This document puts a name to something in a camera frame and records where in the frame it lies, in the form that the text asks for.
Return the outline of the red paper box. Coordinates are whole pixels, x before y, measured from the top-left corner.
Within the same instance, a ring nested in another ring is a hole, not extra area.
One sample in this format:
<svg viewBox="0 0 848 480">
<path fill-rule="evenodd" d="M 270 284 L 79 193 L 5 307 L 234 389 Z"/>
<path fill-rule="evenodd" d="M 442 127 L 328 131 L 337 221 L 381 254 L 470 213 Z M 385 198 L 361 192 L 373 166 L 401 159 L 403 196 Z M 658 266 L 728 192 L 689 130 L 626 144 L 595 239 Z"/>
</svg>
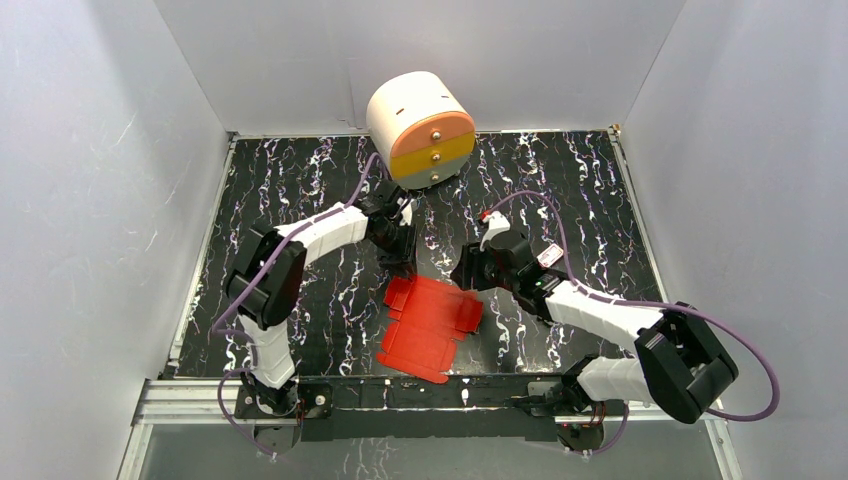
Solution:
<svg viewBox="0 0 848 480">
<path fill-rule="evenodd" d="M 384 304 L 390 324 L 377 361 L 434 384 L 446 383 L 459 343 L 482 320 L 476 293 L 423 276 L 394 277 Z"/>
</svg>

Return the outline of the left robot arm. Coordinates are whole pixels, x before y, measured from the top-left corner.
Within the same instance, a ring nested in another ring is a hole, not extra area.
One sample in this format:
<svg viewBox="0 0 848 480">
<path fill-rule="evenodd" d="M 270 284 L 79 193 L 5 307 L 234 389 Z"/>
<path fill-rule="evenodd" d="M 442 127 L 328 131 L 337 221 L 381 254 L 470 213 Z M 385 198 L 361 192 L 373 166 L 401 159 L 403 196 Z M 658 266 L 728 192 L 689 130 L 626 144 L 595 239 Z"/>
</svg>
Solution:
<svg viewBox="0 0 848 480">
<path fill-rule="evenodd" d="M 417 272 L 414 197 L 392 181 L 347 203 L 277 227 L 249 231 L 225 284 L 235 315 L 251 349 L 251 367 L 241 374 L 248 394 L 266 414 L 287 416 L 299 403 L 295 362 L 287 320 L 297 306 L 304 271 L 312 262 L 363 240 L 380 251 L 390 275 Z"/>
</svg>

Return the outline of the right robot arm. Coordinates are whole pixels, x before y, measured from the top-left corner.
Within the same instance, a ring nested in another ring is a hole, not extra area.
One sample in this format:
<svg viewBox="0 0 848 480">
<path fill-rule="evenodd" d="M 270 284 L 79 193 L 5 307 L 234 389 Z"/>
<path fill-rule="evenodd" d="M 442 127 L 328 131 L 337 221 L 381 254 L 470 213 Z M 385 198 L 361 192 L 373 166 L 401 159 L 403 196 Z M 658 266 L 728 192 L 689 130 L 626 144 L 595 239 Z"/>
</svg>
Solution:
<svg viewBox="0 0 848 480">
<path fill-rule="evenodd" d="M 617 359 L 589 355 L 562 375 L 548 397 L 577 414 L 603 401 L 634 401 L 692 424 L 739 376 L 705 320 L 681 305 L 652 309 L 594 299 L 567 273 L 543 266 L 517 230 L 464 245 L 450 278 L 462 290 L 506 290 L 538 319 L 577 327 L 628 352 Z"/>
</svg>

